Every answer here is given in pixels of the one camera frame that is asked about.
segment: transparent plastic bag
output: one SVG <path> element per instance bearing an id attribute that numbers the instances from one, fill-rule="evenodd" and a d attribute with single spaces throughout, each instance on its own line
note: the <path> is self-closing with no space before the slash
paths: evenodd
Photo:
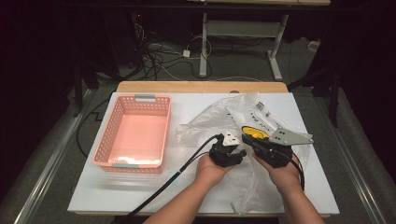
<path id="1" fill-rule="evenodd" d="M 262 130 L 269 136 L 278 127 L 292 131 L 260 102 L 258 93 L 247 93 L 218 100 L 189 123 L 179 125 L 177 141 L 184 146 L 198 147 L 209 137 L 226 131 L 242 139 L 244 127 Z M 247 151 L 247 156 L 228 173 L 239 192 L 231 207 L 239 216 L 250 211 L 271 212 L 279 209 L 283 203 L 268 172 L 252 157 L 250 146 L 244 144 L 240 147 Z M 293 146 L 292 149 L 305 168 L 309 145 Z"/>

